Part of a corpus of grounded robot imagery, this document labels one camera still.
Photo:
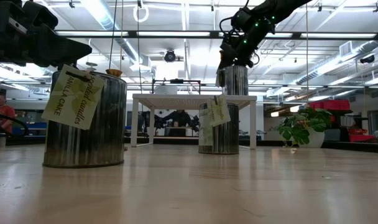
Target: potted plant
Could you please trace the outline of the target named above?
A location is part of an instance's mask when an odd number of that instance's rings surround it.
[[[321,147],[325,131],[331,125],[331,115],[329,111],[323,109],[299,110],[280,124],[279,134],[285,142],[293,139],[293,144],[302,147]]]

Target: hanging tag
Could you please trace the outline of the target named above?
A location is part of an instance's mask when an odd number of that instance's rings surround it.
[[[214,99],[209,99],[207,101],[207,108],[210,109],[210,124],[212,126],[215,127],[231,121],[228,104],[226,103],[226,97],[224,94],[214,96]]]
[[[102,78],[64,65],[42,118],[88,130],[103,85]]]
[[[200,109],[199,111],[199,146],[213,145],[213,127],[210,125],[210,111],[207,109]]]

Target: silver tin can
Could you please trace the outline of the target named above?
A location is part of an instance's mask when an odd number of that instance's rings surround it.
[[[59,74],[53,74],[51,89]],[[91,74],[103,78],[105,84],[90,129],[49,121],[43,166],[84,168],[124,162],[127,83],[111,75]]]
[[[248,96],[249,80],[247,77],[247,68],[245,66],[234,65],[224,69],[225,86],[222,92],[225,95]]]
[[[207,109],[207,104],[200,105],[200,109]],[[239,154],[239,107],[228,103],[228,111],[231,121],[213,127],[213,145],[199,145],[199,153]]]

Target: red shirt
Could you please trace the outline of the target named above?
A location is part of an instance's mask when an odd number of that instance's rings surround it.
[[[8,116],[10,118],[15,118],[15,110],[8,105],[0,106],[0,114]],[[0,118],[0,125],[3,125],[8,120],[5,118]],[[12,124],[5,128],[8,132],[12,133]]]

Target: white table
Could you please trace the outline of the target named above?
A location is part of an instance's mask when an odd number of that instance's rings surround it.
[[[154,140],[154,110],[199,110],[200,105],[206,103],[214,95],[163,95],[163,94],[133,94],[132,99],[132,127],[131,127],[131,146],[144,146],[153,144]],[[227,103],[238,105],[239,110],[250,105],[250,149],[257,146],[256,128],[256,96],[226,96]],[[149,143],[137,145],[138,135],[138,109],[139,103],[150,109],[149,124]]]

